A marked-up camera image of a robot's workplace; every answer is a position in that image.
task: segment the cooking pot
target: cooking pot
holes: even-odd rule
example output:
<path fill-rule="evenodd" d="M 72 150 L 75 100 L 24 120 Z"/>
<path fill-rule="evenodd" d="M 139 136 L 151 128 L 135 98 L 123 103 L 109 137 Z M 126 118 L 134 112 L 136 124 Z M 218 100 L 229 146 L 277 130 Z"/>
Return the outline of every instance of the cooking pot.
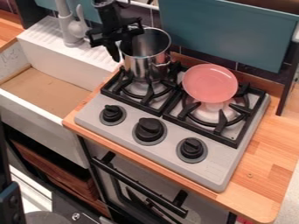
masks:
<path fill-rule="evenodd" d="M 122 41 L 120 49 L 126 71 L 135 81 L 162 80 L 168 73 L 170 44 L 170 35 L 157 28 L 144 28 L 144 34 Z"/>

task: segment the white faucet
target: white faucet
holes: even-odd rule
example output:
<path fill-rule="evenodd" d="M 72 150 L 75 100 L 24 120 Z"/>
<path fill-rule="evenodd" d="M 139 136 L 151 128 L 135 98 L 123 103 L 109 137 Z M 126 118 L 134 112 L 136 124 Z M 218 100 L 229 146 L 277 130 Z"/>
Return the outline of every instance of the white faucet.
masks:
<path fill-rule="evenodd" d="M 82 5 L 78 4 L 76 12 L 80 21 L 76 21 L 69 10 L 66 0 L 55 0 L 59 12 L 59 24 L 66 46 L 75 47 L 84 42 L 88 26 L 85 22 Z"/>

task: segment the toy stove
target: toy stove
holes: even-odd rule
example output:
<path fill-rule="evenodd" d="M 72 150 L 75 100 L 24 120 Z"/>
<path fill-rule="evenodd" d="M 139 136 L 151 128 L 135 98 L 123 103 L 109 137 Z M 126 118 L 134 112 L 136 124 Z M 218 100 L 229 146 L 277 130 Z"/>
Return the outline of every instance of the toy stove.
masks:
<path fill-rule="evenodd" d="M 141 83 L 121 67 L 75 122 L 220 193 L 270 97 L 245 83 L 229 101 L 195 101 L 182 88 L 184 71 L 179 62 L 172 63 L 166 79 Z"/>

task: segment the wooden edge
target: wooden edge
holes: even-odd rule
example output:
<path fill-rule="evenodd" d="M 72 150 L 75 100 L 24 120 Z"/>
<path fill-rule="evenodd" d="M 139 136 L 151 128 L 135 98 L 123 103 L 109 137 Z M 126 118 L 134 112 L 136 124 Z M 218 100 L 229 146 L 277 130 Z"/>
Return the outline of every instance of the wooden edge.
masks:
<path fill-rule="evenodd" d="M 23 67 L 18 69 L 15 73 L 12 73 L 9 76 L 5 77 L 4 79 L 0 80 L 0 85 L 4 84 L 6 81 L 9 81 L 9 80 L 15 78 L 16 76 L 18 76 L 19 74 L 21 74 L 24 71 L 28 70 L 29 68 L 31 68 L 31 64 L 24 65 Z"/>
<path fill-rule="evenodd" d="M 186 67 L 194 67 L 196 65 L 209 63 L 200 59 L 194 59 L 192 57 L 179 54 L 177 52 L 172 52 L 171 57 L 174 60 L 181 61 L 182 65 Z M 231 70 L 231 72 L 236 75 L 239 82 L 250 82 L 250 84 L 252 84 L 255 88 L 266 90 L 270 95 L 276 97 L 282 96 L 284 85 L 280 83 L 276 83 L 271 80 L 262 79 L 261 77 L 257 77 L 248 73 L 242 73 L 232 69 L 229 70 Z"/>
<path fill-rule="evenodd" d="M 3 51 L 5 51 L 10 46 L 13 46 L 13 44 L 15 44 L 15 43 L 17 43 L 17 38 L 12 39 L 11 41 L 7 42 L 7 44 L 5 44 L 2 47 L 0 47 L 0 53 L 2 53 Z"/>

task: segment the oven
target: oven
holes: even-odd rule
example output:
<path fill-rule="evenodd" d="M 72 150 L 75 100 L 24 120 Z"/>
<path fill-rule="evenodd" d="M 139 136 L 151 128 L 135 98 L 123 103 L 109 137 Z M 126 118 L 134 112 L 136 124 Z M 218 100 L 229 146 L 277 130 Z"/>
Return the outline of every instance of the oven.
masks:
<path fill-rule="evenodd" d="M 226 223 L 226 210 L 104 147 L 80 141 L 106 203 L 132 223 Z"/>

